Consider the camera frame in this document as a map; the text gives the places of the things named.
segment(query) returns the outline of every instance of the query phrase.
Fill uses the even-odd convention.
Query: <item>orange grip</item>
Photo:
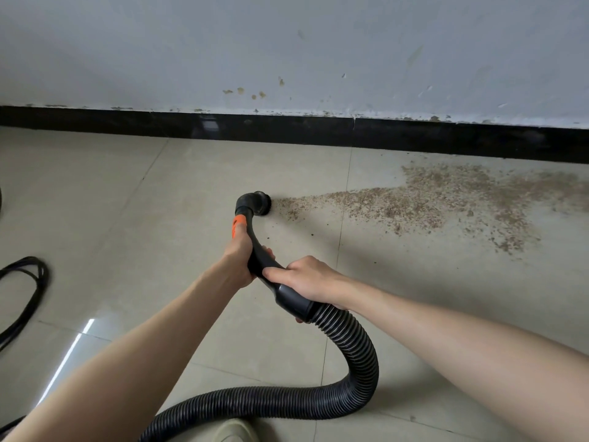
[[[235,227],[238,223],[243,223],[245,226],[247,226],[246,216],[243,214],[235,216],[235,218],[233,219],[233,227],[231,228],[231,238],[235,237]]]

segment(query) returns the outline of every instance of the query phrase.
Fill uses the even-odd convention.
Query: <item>vacuum cleaner handle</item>
[[[252,274],[260,278],[272,292],[274,293],[276,304],[282,307],[296,318],[309,322],[313,318],[314,313],[320,307],[321,303],[309,300],[288,285],[270,282],[262,274],[262,270],[266,267],[284,268],[276,260],[268,254],[262,247],[252,227],[252,219],[254,213],[250,208],[241,207],[236,210],[235,219],[233,219],[233,234],[237,223],[244,223],[247,227],[247,234],[252,240],[253,249],[252,255],[247,262],[247,268]]]

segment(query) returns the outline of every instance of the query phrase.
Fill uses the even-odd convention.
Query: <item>floor tile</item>
[[[474,442],[470,437],[438,430],[394,417],[379,414],[352,414],[335,420],[317,422],[314,442]]]
[[[574,164],[354,149],[337,268],[588,352],[588,176]],[[380,363],[369,409],[487,440],[521,439],[361,321]],[[344,374],[329,343],[323,381]]]
[[[160,411],[195,395],[216,389],[264,385],[256,380],[189,364]],[[221,422],[199,426],[186,431],[174,441],[210,441],[220,424]],[[311,442],[315,430],[314,420],[255,419],[252,425],[264,442]]]
[[[92,273],[52,298],[43,319],[113,339],[179,294],[218,259],[230,237],[237,198],[264,190],[274,211],[256,218],[258,238],[283,264],[308,253],[335,264],[342,208],[288,221],[285,197],[344,190],[350,149],[224,141],[171,140],[129,202]],[[319,384],[326,338],[297,326],[254,282],[231,301],[195,362],[273,384]]]
[[[0,318],[0,328],[12,319]],[[108,341],[31,321],[0,354],[0,426],[28,414]]]
[[[44,307],[88,264],[165,143],[0,128],[0,267],[29,255],[46,260],[52,285]],[[29,279],[14,282],[0,314],[21,312],[33,292]]]

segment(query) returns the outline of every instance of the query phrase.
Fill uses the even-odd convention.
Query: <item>person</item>
[[[253,281],[251,252],[252,241],[238,224],[217,263],[78,368],[5,441],[137,440],[229,300]],[[588,356],[519,328],[397,297],[311,256],[264,275],[369,319],[524,434],[543,442],[588,439]],[[232,420],[215,440],[257,437],[247,423]]]

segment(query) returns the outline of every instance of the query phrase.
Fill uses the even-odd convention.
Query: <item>person's right hand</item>
[[[338,288],[339,281],[345,282],[346,276],[313,256],[291,262],[286,270],[268,267],[262,273],[270,282],[288,285],[307,299],[346,308]]]

